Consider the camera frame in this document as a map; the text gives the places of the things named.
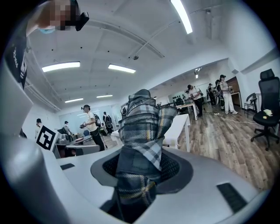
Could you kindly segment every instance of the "ceiling pipe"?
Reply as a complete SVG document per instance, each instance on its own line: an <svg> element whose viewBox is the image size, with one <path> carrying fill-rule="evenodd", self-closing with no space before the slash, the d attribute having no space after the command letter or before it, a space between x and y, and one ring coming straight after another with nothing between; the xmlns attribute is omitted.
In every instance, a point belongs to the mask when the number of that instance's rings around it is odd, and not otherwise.
<svg viewBox="0 0 280 224"><path fill-rule="evenodd" d="M52 109L55 109L57 111L60 111L60 108L58 108L56 105L54 105L50 100L48 100L40 91L34 87L34 85L30 82L28 78L26 78L26 84L27 84L27 89L41 102L46 104L47 106L51 107Z"/></svg>

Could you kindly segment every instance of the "white t-shirt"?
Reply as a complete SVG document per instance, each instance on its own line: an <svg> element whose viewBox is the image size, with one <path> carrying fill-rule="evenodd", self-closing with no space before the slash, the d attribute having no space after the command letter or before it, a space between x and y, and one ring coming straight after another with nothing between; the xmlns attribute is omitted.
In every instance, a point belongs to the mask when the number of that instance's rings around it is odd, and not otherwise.
<svg viewBox="0 0 280 224"><path fill-rule="evenodd" d="M93 112L89 112L87 114L87 123L89 123L91 121L91 119L94 118L95 119L95 115L93 114ZM95 122L93 124L87 125L87 129L91 132L91 131L95 131L97 129L97 126L95 124Z"/></svg>
<svg viewBox="0 0 280 224"><path fill-rule="evenodd" d="M66 131L67 131L67 132L68 132L68 134L70 135L70 134L71 134L71 132L70 132L70 128L69 128L69 126L68 126L67 124L65 124L63 127L66 129Z"/></svg>
<svg viewBox="0 0 280 224"><path fill-rule="evenodd" d="M193 96L197 94L199 90L197 90L196 88L193 88L192 90L189 90L189 94L192 94ZM194 100L200 99L201 98L201 94L199 94L197 97L194 98Z"/></svg>
<svg viewBox="0 0 280 224"><path fill-rule="evenodd" d="M35 139L37 139L37 136L39 134L41 126L42 126L42 124L40 124L40 126L36 126L36 129L35 129Z"/></svg>

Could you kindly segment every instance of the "cable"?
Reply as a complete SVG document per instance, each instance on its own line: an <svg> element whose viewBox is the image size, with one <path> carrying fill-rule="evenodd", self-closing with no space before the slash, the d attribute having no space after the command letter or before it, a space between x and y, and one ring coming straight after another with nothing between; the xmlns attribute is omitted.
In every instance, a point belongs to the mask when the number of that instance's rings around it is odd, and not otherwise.
<svg viewBox="0 0 280 224"><path fill-rule="evenodd" d="M221 115L220 113L213 113L213 112L204 112L204 113L217 115L217 116L219 116L222 120L233 121L233 120L230 120L230 119L223 118L223 115ZM257 123L251 123L251 122L241 122L241 121L233 121L233 122L235 122L235 123L244 123L244 124L257 124Z"/></svg>

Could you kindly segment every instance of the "chair armrest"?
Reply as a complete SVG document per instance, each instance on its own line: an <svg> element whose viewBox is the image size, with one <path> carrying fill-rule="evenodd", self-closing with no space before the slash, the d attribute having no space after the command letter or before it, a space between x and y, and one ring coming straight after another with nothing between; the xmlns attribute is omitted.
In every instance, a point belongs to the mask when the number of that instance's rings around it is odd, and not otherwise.
<svg viewBox="0 0 280 224"><path fill-rule="evenodd" d="M253 99L251 99L250 101L251 101L251 102L254 102L255 100L257 100L257 98L253 98Z"/></svg>

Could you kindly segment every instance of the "office chair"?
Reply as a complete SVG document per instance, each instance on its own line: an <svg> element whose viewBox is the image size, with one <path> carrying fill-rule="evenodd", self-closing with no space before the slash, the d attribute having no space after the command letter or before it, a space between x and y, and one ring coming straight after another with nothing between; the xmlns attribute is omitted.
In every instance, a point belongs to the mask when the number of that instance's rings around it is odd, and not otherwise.
<svg viewBox="0 0 280 224"><path fill-rule="evenodd" d="M249 116L250 107L253 107L257 111L256 100L257 100L257 97L256 97L255 93L252 93L247 97L246 102L244 103L244 114L247 111L247 117Z"/></svg>
<svg viewBox="0 0 280 224"><path fill-rule="evenodd" d="M277 135L271 133L269 129L270 127L276 126L280 120L280 81L278 77L274 76L272 69L261 72L260 78L261 80L259 81L259 89L261 90L262 105L261 111L253 116L253 120L258 124L263 125L264 129L256 128L255 133L257 131L261 133L251 138L251 142L254 140L254 138L265 136L268 146L266 151L268 151L270 147L269 136L276 138L277 144L279 143L280 139ZM264 112L266 109L272 111L272 116L268 116Z"/></svg>

